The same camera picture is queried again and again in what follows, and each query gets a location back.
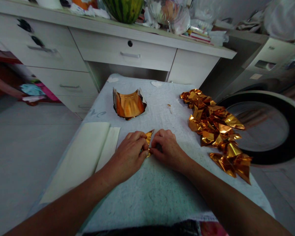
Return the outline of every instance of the tiled floor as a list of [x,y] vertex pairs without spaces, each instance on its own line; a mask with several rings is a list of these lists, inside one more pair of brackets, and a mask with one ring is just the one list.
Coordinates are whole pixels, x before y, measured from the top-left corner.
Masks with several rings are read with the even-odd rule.
[[[62,105],[0,99],[0,235],[25,219],[80,123]],[[295,164],[251,173],[295,235]]]
[[63,105],[0,99],[0,235],[25,219],[80,123]]

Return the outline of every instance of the washing machine door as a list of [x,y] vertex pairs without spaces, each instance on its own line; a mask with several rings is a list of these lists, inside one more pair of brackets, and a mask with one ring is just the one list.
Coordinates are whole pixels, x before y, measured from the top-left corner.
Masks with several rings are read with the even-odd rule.
[[246,127],[238,146],[258,167],[295,161],[295,101],[268,91],[235,93],[218,103]]

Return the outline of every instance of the gold foil paper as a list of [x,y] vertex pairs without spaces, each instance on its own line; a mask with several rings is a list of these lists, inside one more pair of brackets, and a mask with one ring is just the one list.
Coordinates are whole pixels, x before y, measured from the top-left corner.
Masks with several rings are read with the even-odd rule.
[[151,137],[153,134],[154,130],[151,130],[150,132],[147,132],[145,135],[147,136],[146,140],[147,140],[147,144],[148,146],[150,146],[150,142],[151,142]]
[[249,171],[251,160],[252,158],[247,154],[240,154],[237,156],[234,163],[236,173],[250,185]]
[[147,103],[142,96],[141,89],[131,94],[120,94],[113,89],[114,109],[118,116],[130,120],[143,112]]
[[231,113],[227,114],[224,121],[229,127],[245,130],[244,125]]
[[228,175],[236,178],[237,173],[250,184],[252,158],[238,148],[235,140],[242,137],[233,130],[245,130],[244,125],[225,107],[217,106],[211,97],[198,89],[183,92],[180,98],[193,110],[189,117],[189,128],[202,135],[201,146],[218,148],[223,153],[210,153],[210,158]]
[[236,178],[236,171],[233,165],[224,157],[222,154],[219,153],[210,153],[210,158],[228,175]]

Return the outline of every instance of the hand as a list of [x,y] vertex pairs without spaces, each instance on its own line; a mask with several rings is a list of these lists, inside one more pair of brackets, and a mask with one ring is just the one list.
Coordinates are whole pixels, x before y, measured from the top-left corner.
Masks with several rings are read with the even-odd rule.
[[101,169],[110,183],[118,185],[125,182],[140,169],[149,152],[146,137],[145,133],[136,131],[129,133],[121,142],[115,154]]
[[171,169],[184,172],[191,158],[176,142],[176,136],[170,130],[160,129],[154,136],[150,152],[163,164]]

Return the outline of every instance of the blue cloth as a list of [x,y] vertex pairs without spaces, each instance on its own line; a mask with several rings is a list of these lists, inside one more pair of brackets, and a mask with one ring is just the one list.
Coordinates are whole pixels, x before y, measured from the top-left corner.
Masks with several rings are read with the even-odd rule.
[[34,85],[34,84],[23,84],[21,85],[21,90],[30,95],[30,96],[39,96],[39,95],[46,95],[40,87]]

